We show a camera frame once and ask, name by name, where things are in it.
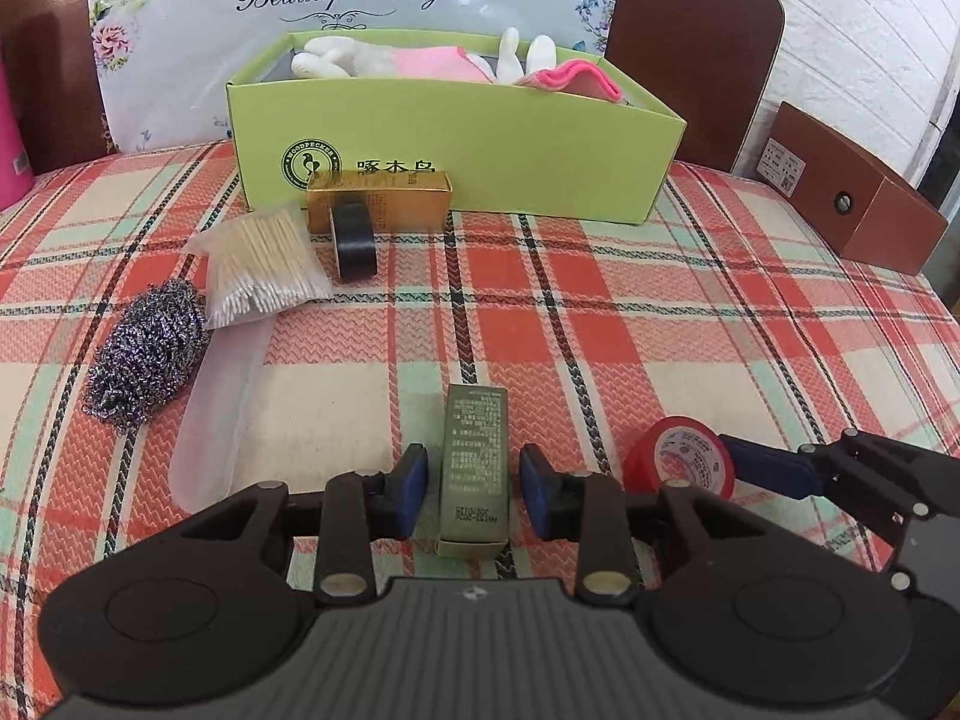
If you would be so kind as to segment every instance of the green product box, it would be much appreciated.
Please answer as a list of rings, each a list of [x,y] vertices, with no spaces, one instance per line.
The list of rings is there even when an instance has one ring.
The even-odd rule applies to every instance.
[[[606,59],[629,104],[517,86],[420,79],[293,79],[311,38],[293,32],[227,84],[247,204],[305,201],[314,170],[445,170],[455,211],[640,223],[653,206],[686,123]],[[462,46],[496,57],[499,38],[365,29],[397,47]],[[518,55],[526,56],[529,44]]]
[[[446,392],[440,533],[443,557],[495,557],[510,541],[507,391],[451,384]]]

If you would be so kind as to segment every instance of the tape roll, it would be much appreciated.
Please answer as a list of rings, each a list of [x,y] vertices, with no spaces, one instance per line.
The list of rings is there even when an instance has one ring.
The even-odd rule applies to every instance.
[[[342,199],[330,206],[333,254],[341,281],[376,276],[376,244],[370,210],[363,200]]]
[[[729,498],[733,478],[733,462],[720,437],[686,416],[668,416],[655,423],[623,464],[623,487],[628,493],[655,493],[667,479],[683,479]]]

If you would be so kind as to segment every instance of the barcode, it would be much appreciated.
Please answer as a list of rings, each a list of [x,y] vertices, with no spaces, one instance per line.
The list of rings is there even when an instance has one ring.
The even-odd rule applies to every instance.
[[[27,158],[26,151],[21,151],[19,156],[13,160],[13,172],[22,175],[27,170],[30,170],[30,159]]]
[[[804,167],[806,162],[771,138],[760,157],[757,172],[789,197],[797,188]]]

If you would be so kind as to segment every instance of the green cardboard box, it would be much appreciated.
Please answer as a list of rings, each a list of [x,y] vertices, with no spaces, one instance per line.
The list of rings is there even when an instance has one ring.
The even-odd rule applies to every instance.
[[[313,37],[285,34],[227,84],[247,204],[305,201],[312,170],[446,170],[451,208],[640,223],[686,127],[606,59],[628,105],[515,86],[419,79],[293,79]],[[463,46],[496,57],[499,38],[365,29],[367,43]],[[518,55],[526,55],[521,44]]]

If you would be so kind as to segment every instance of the white brick wall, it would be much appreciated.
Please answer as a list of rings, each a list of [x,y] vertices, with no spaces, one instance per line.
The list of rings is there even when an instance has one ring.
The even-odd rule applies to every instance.
[[[786,25],[738,172],[752,170],[781,100],[891,167],[916,167],[960,26],[960,0],[781,0]],[[948,95],[954,100],[955,94]]]

